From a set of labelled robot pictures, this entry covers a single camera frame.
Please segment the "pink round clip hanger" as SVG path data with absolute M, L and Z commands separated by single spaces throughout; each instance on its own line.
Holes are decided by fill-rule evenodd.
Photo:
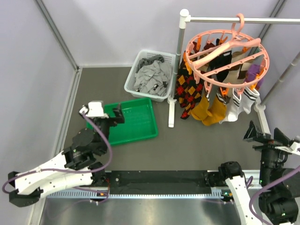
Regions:
M 228 39 L 224 39 L 224 40 L 221 39 L 219 44 L 215 47 L 211 47 L 207 50 L 199 51 L 197 53 L 192 53 L 192 51 L 194 49 L 194 46 L 195 46 L 194 43 L 193 43 L 195 39 L 196 40 L 201 39 L 203 36 L 207 36 L 209 38 L 212 34 L 221 34 L 221 36 L 231 35 L 231 39 L 229 39 L 229 40 Z M 217 56 L 223 54 L 224 52 L 230 51 L 234 48 L 243 48 L 244 50 L 248 50 L 248 49 L 252 48 L 252 47 L 250 47 L 250 48 L 247 47 L 246 48 L 246 47 L 240 46 L 241 44 L 248 43 L 248 40 L 246 38 L 243 38 L 243 37 L 238 37 L 238 36 L 233 37 L 232 33 L 223 33 L 223 34 L 222 33 L 212 33 L 212 34 L 210 34 L 210 35 L 206 34 L 206 35 L 203 35 L 203 36 L 200 36 L 200 37 L 194 36 L 188 42 L 186 50 L 185 50 L 186 63 L 188 64 L 188 67 L 193 71 L 194 80 L 196 81 L 196 83 L 199 83 L 201 80 L 203 80 L 202 78 L 199 77 L 199 75 L 206 75 L 209 72 L 213 71 L 213 70 L 211 70 L 209 72 L 203 73 L 200 70 L 200 68 L 205 66 L 205 65 L 208 65 L 209 62 L 212 61 Z M 259 57 L 262 57 L 262 61 L 263 61 L 264 55 L 262 54 L 261 56 L 258 56 L 257 58 L 259 58 Z M 255 59 L 246 60 L 245 62 L 243 62 L 241 64 L 245 64 L 246 62 L 250 62 L 251 60 L 255 60 Z M 231 64 L 228 64 L 224 67 L 229 66 L 230 67 L 229 69 L 231 69 L 235 66 L 241 65 L 241 64 L 238 64 L 238 65 L 232 66 Z M 213 77 L 212 77 L 213 75 L 216 75 L 216 74 L 213 73 L 212 75 L 209 76 L 209 78 L 214 80 L 214 81 L 217 81 L 217 80 L 213 79 Z M 203 86 L 205 88 L 206 93 L 209 94 L 210 92 L 208 92 L 208 89 L 205 86 L 205 84 L 203 84 Z

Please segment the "orange brown striped sock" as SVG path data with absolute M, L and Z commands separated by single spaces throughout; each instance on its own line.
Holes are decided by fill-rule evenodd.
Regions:
M 217 91 L 211 108 L 209 109 L 211 116 L 207 116 L 202 123 L 206 126 L 219 123 L 226 116 L 226 97 L 220 91 Z
M 204 120 L 212 113 L 209 111 L 210 99 L 207 96 L 202 97 L 200 103 L 191 110 L 191 115 L 195 120 Z

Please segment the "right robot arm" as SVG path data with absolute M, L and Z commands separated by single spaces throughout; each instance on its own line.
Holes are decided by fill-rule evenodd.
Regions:
M 278 128 L 272 135 L 259 131 L 251 121 L 243 137 L 258 142 L 253 149 L 261 153 L 259 185 L 253 196 L 238 162 L 218 168 L 219 181 L 229 187 L 243 225 L 293 225 L 298 217 L 296 198 L 300 196 L 300 169 L 285 168 L 289 155 L 300 154 L 300 141 L 290 139 Z

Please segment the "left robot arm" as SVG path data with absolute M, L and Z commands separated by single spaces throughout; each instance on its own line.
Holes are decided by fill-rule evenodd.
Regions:
M 105 112 L 102 101 L 83 105 L 79 115 L 92 128 L 78 131 L 71 146 L 36 168 L 10 172 L 7 184 L 14 190 L 8 192 L 9 202 L 20 208 L 27 207 L 62 190 L 103 185 L 105 169 L 113 156 L 108 141 L 110 128 L 125 122 L 120 104 L 112 112 L 114 116 Z

